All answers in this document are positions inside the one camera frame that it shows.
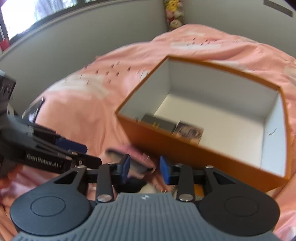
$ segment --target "window frame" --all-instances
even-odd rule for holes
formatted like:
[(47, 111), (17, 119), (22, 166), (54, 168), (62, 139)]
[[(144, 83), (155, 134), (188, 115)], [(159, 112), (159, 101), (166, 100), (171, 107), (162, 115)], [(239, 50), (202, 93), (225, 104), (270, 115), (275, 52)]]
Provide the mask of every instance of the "window frame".
[[(7, 0), (0, 0), (0, 27), (1, 27), (2, 31), (3, 31), (4, 38), (9, 39), (8, 34), (7, 34), (7, 30), (6, 30), (6, 26), (5, 26), (5, 23), (4, 23), (2, 11), (1, 11), (1, 7), (6, 1)], [(78, 10), (80, 8), (83, 8), (83, 7), (87, 7), (87, 6), (90, 6), (90, 5), (93, 5), (93, 4), (98, 4), (98, 3), (102, 3), (102, 2), (106, 2), (106, 1), (110, 1), (110, 0), (95, 0), (95, 1), (91, 1), (91, 2), (86, 2), (86, 0), (77, 0), (78, 3), (75, 6), (66, 8), (66, 9), (61, 10), (59, 12), (56, 12), (56, 13), (54, 13), (52, 15), (49, 15), (49, 16), (37, 21), (36, 23), (34, 23), (28, 29), (23, 31), (22, 33), (13, 36), (12, 39), (9, 40), (9, 44), (11, 45), (11, 44), (15, 43), (17, 40), (21, 39), (23, 36), (25, 36), (28, 33), (32, 32), (36, 28), (42, 26), (43, 24), (45, 24), (47, 22), (50, 22), (50, 21), (54, 20), (55, 18), (58, 18), (58, 17), (62, 16), (64, 14), (70, 13), (72, 11)]]

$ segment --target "round black pad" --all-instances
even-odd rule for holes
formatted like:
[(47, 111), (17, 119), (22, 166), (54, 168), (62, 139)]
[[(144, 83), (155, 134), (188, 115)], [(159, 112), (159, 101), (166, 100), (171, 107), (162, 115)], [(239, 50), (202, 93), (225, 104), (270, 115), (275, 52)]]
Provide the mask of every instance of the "round black pad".
[(90, 215), (87, 198), (68, 185), (40, 186), (20, 196), (10, 208), (16, 228), (38, 236), (66, 233)]
[(277, 203), (247, 185), (220, 185), (199, 205), (203, 218), (236, 236), (255, 236), (272, 230), (279, 219)]

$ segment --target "cardboard box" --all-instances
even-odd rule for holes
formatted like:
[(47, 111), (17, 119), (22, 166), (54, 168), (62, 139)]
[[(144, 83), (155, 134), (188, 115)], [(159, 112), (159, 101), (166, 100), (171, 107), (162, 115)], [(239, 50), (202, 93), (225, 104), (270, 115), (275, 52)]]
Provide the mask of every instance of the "cardboard box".
[[(151, 113), (204, 128), (199, 145), (134, 121)], [(213, 165), (261, 190), (291, 177), (290, 131), (281, 88), (251, 73), (168, 56), (116, 110), (131, 143), (194, 168)]]

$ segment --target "dark object in box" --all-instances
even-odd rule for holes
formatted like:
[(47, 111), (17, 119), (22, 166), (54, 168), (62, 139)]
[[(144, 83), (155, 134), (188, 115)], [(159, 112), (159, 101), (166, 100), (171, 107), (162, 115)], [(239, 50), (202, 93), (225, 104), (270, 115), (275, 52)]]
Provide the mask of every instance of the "dark object in box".
[(203, 131), (203, 128), (179, 122), (174, 134), (176, 134), (176, 137), (184, 137), (189, 139), (190, 142), (198, 144), (200, 142), (200, 138), (202, 137)]
[(169, 122), (167, 120), (163, 120), (163, 119), (154, 117), (149, 114), (145, 114), (141, 121), (151, 124), (152, 126), (154, 126), (156, 128), (165, 129), (169, 132), (174, 132), (174, 130), (176, 129), (176, 126), (177, 126), (176, 123)]

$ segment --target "pink blanket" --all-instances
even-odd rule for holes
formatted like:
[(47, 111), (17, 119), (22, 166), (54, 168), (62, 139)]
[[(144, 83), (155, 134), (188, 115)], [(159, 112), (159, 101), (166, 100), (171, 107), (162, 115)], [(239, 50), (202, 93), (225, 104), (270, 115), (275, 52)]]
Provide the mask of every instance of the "pink blanket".
[[(98, 57), (41, 94), (46, 101), (37, 123), (87, 145), (88, 153), (95, 156), (100, 156), (108, 147), (128, 143), (114, 111), (136, 84), (169, 54), (232, 66), (280, 85), (288, 105), (295, 163), (295, 58), (269, 45), (203, 25), (185, 25), (151, 42), (124, 46)], [(24, 167), (14, 176), (10, 178), (10, 186), (0, 190), (0, 234), (5, 240), (16, 235), (9, 219), (12, 202), (22, 193), (52, 178), (53, 174)], [(288, 185), (273, 193), (281, 208), (275, 234), (286, 241), (296, 235), (295, 186), (294, 176)]]

